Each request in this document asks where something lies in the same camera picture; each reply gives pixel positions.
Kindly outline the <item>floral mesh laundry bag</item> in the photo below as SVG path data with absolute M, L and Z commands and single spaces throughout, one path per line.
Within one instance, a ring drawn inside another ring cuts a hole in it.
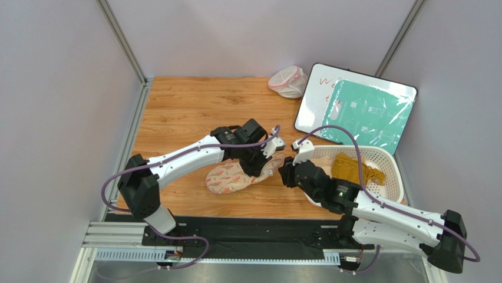
M 225 162 L 216 166 L 206 176 L 206 188 L 216 195 L 238 192 L 272 177 L 285 161 L 284 154 L 275 154 L 264 165 L 258 177 L 248 176 L 239 162 Z

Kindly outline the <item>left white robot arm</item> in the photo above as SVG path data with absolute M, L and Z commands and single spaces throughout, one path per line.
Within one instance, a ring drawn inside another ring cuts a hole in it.
M 195 170 L 229 159 L 237 160 L 247 176 L 260 176 L 272 155 L 284 148 L 279 130 L 276 126 L 268 133 L 250 119 L 242 126 L 218 127 L 201 140 L 169 154 L 148 159 L 140 154 L 130 157 L 117 183 L 127 212 L 158 232 L 169 233 L 177 223 L 161 204 L 162 189 Z

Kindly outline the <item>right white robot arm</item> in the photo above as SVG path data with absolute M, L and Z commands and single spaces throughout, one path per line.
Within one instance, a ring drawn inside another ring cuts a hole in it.
M 330 177 L 310 160 L 294 163 L 287 157 L 279 173 L 286 187 L 298 187 L 322 208 L 342 215 L 344 238 L 410 251 L 446 272 L 463 272 L 467 230 L 458 212 L 427 212 L 393 202 Z

